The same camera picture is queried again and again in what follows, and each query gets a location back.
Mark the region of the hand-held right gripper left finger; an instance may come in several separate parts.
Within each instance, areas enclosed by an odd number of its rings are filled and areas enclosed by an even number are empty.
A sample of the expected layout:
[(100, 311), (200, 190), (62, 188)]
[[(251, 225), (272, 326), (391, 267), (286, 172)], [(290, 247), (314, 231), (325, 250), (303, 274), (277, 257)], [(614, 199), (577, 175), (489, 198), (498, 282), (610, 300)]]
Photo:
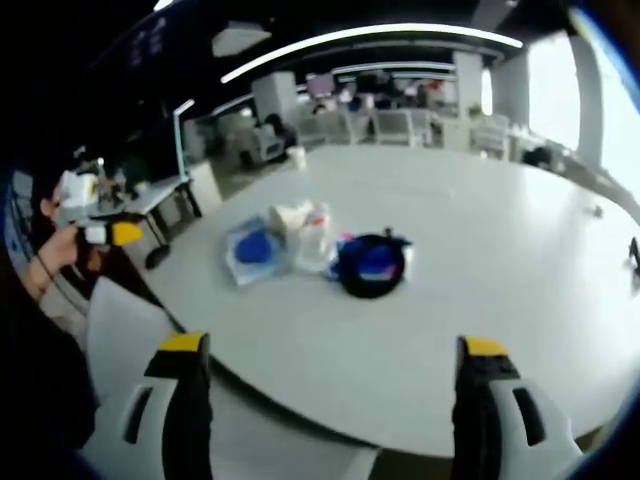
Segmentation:
[(82, 456), (100, 479), (209, 479), (209, 335), (177, 334), (101, 401)]

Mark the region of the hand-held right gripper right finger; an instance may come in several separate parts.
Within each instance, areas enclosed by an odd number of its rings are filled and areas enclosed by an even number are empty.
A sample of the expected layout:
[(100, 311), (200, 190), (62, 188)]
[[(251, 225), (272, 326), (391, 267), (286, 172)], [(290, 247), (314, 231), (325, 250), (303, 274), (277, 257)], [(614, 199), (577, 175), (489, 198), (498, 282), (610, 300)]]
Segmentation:
[(570, 419), (499, 342), (457, 339), (453, 479), (562, 479), (583, 456)]

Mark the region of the person's left hand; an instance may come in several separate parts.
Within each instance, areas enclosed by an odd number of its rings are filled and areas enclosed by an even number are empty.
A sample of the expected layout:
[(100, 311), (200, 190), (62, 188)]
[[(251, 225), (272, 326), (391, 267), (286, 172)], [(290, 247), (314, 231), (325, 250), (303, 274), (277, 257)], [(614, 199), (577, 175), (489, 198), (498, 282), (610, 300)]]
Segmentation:
[(56, 230), (38, 251), (38, 257), (49, 273), (56, 273), (78, 259), (78, 238), (83, 232), (75, 225)]

